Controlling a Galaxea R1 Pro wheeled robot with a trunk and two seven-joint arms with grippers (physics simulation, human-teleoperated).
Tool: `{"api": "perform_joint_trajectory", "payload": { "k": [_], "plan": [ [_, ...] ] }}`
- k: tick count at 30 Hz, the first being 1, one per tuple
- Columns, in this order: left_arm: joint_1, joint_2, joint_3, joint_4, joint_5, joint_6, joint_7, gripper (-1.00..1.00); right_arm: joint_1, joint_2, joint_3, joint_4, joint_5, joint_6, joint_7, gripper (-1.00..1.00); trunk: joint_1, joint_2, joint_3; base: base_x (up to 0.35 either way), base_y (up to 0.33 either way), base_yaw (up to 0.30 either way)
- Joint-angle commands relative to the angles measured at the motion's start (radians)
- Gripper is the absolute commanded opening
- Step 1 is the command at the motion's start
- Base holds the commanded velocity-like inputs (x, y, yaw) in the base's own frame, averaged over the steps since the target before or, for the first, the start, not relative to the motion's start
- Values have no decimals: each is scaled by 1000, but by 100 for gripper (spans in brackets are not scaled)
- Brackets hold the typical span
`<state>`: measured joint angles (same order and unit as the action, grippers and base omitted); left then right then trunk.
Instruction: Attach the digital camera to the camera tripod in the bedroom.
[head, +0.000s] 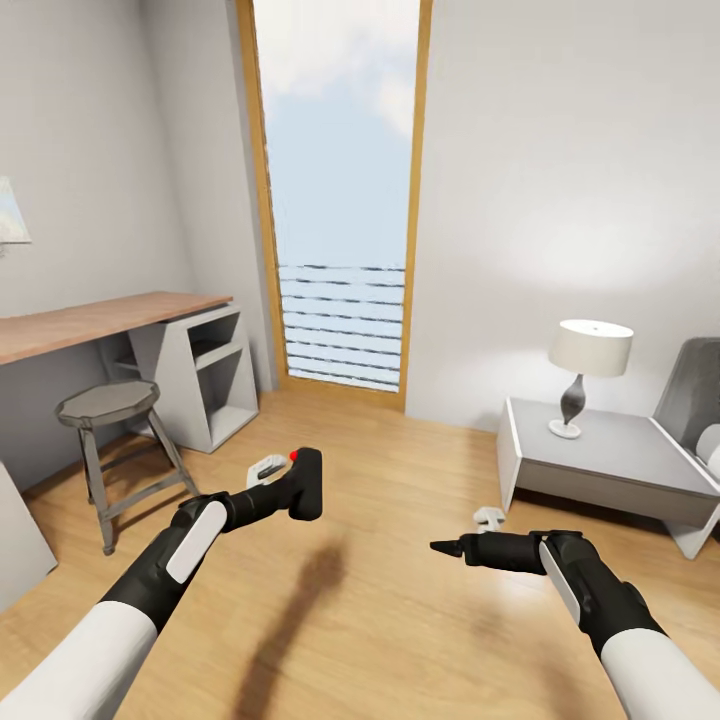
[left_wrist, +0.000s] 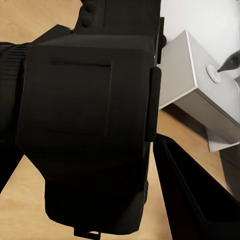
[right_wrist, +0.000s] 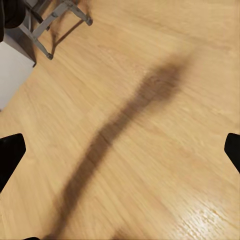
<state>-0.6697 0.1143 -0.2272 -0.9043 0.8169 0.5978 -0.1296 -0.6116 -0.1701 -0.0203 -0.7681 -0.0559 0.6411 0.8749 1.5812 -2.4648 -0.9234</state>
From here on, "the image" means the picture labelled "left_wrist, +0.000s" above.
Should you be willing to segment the digital camera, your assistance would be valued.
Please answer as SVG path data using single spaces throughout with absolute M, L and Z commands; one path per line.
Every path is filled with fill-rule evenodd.
M 45 179 L 45 212 L 74 236 L 139 231 L 166 46 L 161 0 L 81 0 L 75 28 L 0 42 L 0 139 Z

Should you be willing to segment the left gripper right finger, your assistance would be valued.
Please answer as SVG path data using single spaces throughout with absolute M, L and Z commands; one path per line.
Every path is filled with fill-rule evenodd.
M 172 240 L 240 240 L 240 202 L 174 139 L 153 153 Z

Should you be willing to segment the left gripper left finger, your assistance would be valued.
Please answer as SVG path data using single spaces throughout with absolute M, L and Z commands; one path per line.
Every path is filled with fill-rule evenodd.
M 15 137 L 13 134 L 0 138 L 0 193 L 25 155 L 16 145 Z

